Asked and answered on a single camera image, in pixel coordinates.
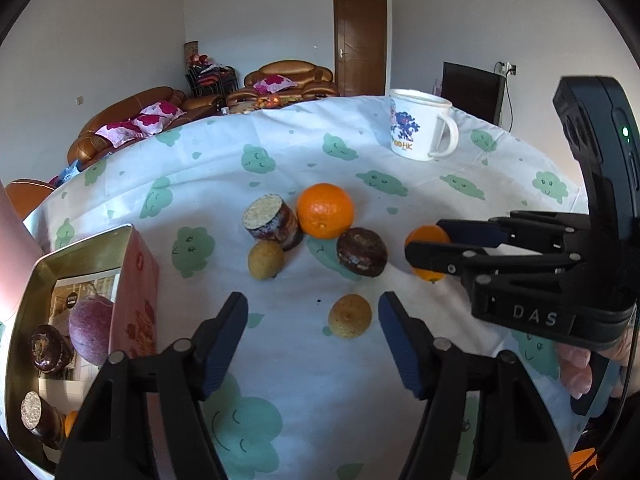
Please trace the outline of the person's right hand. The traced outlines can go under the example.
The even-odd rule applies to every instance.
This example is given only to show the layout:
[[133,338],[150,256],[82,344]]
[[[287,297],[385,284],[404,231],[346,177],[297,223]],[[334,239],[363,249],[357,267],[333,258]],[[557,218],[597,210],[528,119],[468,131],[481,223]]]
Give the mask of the person's right hand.
[[[634,331],[627,328],[620,340],[612,348],[600,352],[605,359],[620,364],[620,378],[616,380],[615,387],[611,393],[613,398],[620,398],[623,393],[624,374],[631,370],[627,393],[632,396],[639,391],[639,350],[628,364],[631,343],[634,341],[632,335]],[[568,393],[574,399],[580,399],[587,394],[593,383],[592,369],[589,365],[591,352],[588,349],[571,346],[570,344],[557,344],[556,354],[558,355],[560,367],[560,381]]]

